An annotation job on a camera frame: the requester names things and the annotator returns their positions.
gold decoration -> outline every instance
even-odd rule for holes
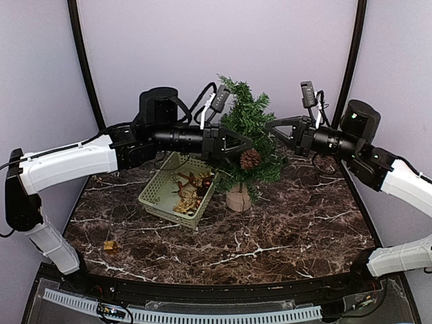
[[[108,254],[117,254],[119,244],[116,241],[105,241],[103,250]]]

marble tabletop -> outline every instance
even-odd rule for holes
[[[250,210],[231,211],[217,193],[196,230],[150,215],[138,202],[153,162],[92,176],[65,238],[92,273],[139,281],[267,284],[348,272],[374,243],[343,176],[285,154],[281,180],[259,184]],[[319,162],[336,167],[331,158]],[[118,242],[117,254],[103,250],[107,240]]]

wooden tree stump base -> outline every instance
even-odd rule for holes
[[[227,206],[233,211],[247,211],[252,205],[248,188],[243,185],[240,192],[240,184],[236,184],[227,192]]]

white cable tray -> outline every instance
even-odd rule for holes
[[[96,313],[96,300],[76,297],[65,292],[58,292],[46,288],[43,299],[54,302],[55,304],[73,309],[75,311],[88,315],[98,316]],[[313,306],[308,308],[283,310],[272,313],[259,314],[243,314],[243,315],[193,315],[193,314],[175,314],[175,313],[159,313],[148,310],[140,310],[128,307],[128,310],[134,316],[134,323],[154,323],[154,324],[289,324],[301,323],[304,321],[312,321],[322,319],[321,307]],[[122,321],[123,323],[130,322],[129,314]]]

purple wall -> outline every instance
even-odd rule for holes
[[[41,151],[83,140],[96,124],[82,81],[67,1],[0,1],[0,164],[13,149]],[[0,232],[5,222],[0,185]],[[76,180],[41,195],[53,223],[63,229],[82,188]],[[23,234],[0,239],[0,318],[21,323],[43,259]]]
[[[351,99],[381,113],[374,145],[406,157],[432,176],[432,2],[369,1]],[[432,219],[410,205],[357,183],[383,244],[418,240]],[[423,323],[432,323],[431,276],[407,273]]]
[[[80,1],[88,59],[107,124],[128,122],[138,96],[172,86],[191,105],[217,74],[265,91],[279,117],[302,114],[300,82],[324,88],[332,115],[356,0]]]

